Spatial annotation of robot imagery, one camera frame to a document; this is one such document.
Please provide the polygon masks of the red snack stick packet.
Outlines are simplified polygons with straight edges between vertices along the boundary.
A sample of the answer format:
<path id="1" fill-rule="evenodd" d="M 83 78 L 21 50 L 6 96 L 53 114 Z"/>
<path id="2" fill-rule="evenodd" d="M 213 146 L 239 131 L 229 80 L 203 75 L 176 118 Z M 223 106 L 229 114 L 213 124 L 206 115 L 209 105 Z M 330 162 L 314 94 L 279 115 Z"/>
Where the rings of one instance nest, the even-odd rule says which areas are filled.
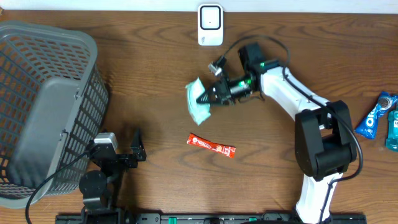
<path id="1" fill-rule="evenodd" d="M 226 157 L 233 158 L 236 152 L 236 148 L 233 146 L 227 146 L 223 144 L 217 144 L 206 139 L 203 139 L 195 134 L 190 134 L 187 139 L 187 144 L 191 146 L 198 146 L 204 149 L 208 149 Z"/>

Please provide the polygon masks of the blue mouthwash bottle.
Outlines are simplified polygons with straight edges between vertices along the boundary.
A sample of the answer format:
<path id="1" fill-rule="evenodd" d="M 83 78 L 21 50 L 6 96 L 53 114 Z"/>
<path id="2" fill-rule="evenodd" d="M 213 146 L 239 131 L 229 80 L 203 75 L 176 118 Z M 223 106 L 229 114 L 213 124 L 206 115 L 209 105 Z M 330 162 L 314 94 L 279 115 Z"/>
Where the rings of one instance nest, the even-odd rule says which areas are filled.
<path id="1" fill-rule="evenodd" d="M 397 110 L 393 110 L 388 115 L 388 135 L 386 147 L 397 152 Z"/>

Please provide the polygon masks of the blue Oreo cookie pack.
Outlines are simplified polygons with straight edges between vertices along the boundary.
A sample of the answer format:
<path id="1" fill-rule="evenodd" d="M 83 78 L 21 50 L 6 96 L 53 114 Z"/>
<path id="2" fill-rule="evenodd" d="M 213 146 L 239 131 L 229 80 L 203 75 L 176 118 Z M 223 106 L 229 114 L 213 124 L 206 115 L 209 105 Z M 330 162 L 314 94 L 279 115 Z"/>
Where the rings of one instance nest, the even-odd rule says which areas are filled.
<path id="1" fill-rule="evenodd" d="M 375 139 L 379 124 L 379 119 L 383 117 L 397 103 L 397 95 L 390 95 L 382 91 L 377 99 L 376 105 L 368 115 L 360 122 L 354 130 L 355 133 L 367 139 Z"/>

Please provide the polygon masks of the white teal tissue pack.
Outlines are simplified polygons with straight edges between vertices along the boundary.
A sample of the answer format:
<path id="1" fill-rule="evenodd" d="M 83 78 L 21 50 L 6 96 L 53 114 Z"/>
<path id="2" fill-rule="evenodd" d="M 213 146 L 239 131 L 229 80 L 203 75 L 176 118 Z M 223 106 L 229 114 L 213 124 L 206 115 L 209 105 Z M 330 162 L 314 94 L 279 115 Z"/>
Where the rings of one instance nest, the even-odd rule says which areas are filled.
<path id="1" fill-rule="evenodd" d="M 199 126 L 211 116 L 210 104 L 199 104 L 197 98 L 205 92 L 201 80 L 197 78 L 195 81 L 185 86 L 187 90 L 187 106 L 188 112 L 193 121 Z"/>

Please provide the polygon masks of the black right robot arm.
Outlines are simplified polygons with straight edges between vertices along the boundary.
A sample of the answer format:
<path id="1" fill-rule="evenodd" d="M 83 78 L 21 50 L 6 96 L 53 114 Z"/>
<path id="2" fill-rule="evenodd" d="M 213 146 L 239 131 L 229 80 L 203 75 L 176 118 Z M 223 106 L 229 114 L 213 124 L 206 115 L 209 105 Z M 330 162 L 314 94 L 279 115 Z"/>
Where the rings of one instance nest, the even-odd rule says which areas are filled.
<path id="1" fill-rule="evenodd" d="M 303 184 L 295 206 L 299 223 L 332 223 L 329 207 L 335 187 L 359 175 L 363 152 L 343 101 L 330 102 L 300 83 L 287 63 L 267 59 L 257 43 L 238 50 L 242 78 L 230 80 L 225 56 L 211 62 L 218 81 L 210 88 L 214 104 L 234 103 L 258 91 L 277 102 L 295 122 L 295 158 Z"/>

